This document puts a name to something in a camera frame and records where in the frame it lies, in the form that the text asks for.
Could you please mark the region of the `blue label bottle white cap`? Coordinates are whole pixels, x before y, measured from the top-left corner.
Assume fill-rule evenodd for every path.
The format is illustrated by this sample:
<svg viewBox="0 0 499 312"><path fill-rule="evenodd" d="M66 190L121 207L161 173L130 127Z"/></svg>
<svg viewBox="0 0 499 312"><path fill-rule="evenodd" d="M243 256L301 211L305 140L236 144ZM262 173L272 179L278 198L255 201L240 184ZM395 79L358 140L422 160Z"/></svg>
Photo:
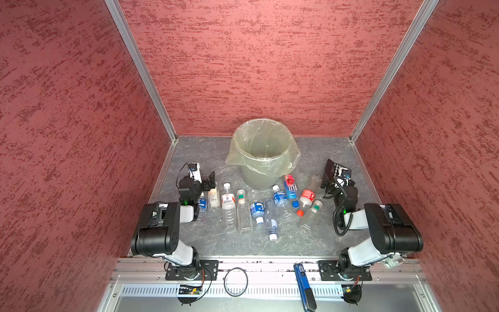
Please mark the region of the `blue label bottle white cap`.
<svg viewBox="0 0 499 312"><path fill-rule="evenodd" d="M198 200L198 208L199 208L199 213L197 221L203 222L205 220L205 215L207 213L207 200L205 198L204 193L201 194Z"/></svg>

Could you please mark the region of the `orange white label bottle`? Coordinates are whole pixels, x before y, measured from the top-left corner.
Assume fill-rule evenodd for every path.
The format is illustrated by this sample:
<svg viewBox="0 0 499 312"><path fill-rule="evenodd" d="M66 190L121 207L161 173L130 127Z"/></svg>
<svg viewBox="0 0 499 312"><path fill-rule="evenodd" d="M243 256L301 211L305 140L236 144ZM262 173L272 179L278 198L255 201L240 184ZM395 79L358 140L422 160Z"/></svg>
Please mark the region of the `orange white label bottle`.
<svg viewBox="0 0 499 312"><path fill-rule="evenodd" d="M207 205L210 210L218 209L221 206L220 195L217 185L208 191Z"/></svg>

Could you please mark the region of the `red white label water bottle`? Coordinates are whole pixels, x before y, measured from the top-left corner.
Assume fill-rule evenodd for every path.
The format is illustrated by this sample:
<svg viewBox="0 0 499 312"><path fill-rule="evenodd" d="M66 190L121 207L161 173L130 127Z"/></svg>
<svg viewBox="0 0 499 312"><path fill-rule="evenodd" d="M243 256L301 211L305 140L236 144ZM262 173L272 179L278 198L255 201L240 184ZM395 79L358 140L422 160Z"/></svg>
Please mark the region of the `red white label water bottle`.
<svg viewBox="0 0 499 312"><path fill-rule="evenodd" d="M230 183L224 183L222 191L222 214L228 232L235 231L237 226L237 211L235 195Z"/></svg>

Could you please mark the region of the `red label red cap bottle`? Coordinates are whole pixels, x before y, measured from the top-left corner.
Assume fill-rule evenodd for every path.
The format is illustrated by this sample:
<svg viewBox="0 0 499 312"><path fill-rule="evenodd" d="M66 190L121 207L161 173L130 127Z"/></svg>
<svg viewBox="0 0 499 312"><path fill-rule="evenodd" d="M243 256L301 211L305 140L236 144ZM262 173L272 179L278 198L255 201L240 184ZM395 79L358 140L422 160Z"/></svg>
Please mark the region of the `red label red cap bottle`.
<svg viewBox="0 0 499 312"><path fill-rule="evenodd" d="M299 198L299 208L296 214L299 217L304 216L306 210L312 206L315 198L317 197L317 192L320 189L322 184L322 178L319 175L313 175L309 179L309 183L307 187L303 190L300 198Z"/></svg>

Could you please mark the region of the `clear bottle green ring cap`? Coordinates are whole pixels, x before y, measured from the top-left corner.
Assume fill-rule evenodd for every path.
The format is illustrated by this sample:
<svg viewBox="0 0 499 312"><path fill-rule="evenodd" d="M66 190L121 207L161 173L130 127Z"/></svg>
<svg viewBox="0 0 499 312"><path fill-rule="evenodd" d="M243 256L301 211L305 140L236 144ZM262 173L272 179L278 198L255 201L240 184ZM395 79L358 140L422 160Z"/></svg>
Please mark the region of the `clear bottle green ring cap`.
<svg viewBox="0 0 499 312"><path fill-rule="evenodd" d="M302 231L312 232L313 228L320 220L320 210L323 208L321 200L315 200L312 206L307 210L300 222L300 229Z"/></svg>

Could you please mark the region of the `small blue label bottle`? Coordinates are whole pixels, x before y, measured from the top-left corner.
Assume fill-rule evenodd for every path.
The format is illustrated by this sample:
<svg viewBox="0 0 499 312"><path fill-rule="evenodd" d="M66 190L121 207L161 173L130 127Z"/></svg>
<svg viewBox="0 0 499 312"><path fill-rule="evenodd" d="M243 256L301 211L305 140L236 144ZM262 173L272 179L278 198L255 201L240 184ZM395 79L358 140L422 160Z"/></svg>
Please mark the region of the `small blue label bottle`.
<svg viewBox="0 0 499 312"><path fill-rule="evenodd" d="M265 223L265 208L262 202L262 198L257 191L250 192L250 214L252 218L255 220L257 225L263 225Z"/></svg>

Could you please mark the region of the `blue pink label bottle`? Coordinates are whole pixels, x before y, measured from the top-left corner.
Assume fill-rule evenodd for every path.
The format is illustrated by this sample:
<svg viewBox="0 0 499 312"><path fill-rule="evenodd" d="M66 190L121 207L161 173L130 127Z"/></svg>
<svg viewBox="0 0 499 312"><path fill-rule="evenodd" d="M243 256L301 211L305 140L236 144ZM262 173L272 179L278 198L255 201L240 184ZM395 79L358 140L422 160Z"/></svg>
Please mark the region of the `blue pink label bottle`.
<svg viewBox="0 0 499 312"><path fill-rule="evenodd" d="M290 201L293 208L299 208L300 204L298 202L298 188L296 185L296 180L292 175L285 176L285 195Z"/></svg>

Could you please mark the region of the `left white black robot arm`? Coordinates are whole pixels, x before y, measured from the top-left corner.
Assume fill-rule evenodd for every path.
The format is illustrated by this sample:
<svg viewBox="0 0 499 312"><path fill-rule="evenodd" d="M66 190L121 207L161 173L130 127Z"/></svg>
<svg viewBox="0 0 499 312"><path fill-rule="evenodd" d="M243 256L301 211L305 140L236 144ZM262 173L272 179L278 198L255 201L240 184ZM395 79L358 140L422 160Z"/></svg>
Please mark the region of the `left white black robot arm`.
<svg viewBox="0 0 499 312"><path fill-rule="evenodd" d="M179 238L181 224L200 219L203 211L200 206L201 195L215 185L214 172L203 181L186 175L178 181L177 202L156 201L146 204L131 239L132 254L165 260L166 280L215 280L218 261L201 260L195 247Z"/></svg>

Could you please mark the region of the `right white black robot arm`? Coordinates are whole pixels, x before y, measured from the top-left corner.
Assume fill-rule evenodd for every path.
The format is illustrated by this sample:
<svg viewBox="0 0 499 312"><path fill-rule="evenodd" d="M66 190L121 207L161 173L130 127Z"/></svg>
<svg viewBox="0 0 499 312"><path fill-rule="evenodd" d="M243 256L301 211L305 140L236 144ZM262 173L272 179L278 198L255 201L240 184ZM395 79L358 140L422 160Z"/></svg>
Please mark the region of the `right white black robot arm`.
<svg viewBox="0 0 499 312"><path fill-rule="evenodd" d="M333 226L339 237L353 230L370 234L362 243L342 250L333 269L340 279L359 278L378 261L422 251L422 235L400 204L371 203L357 209L357 189L351 185L335 187L333 200Z"/></svg>

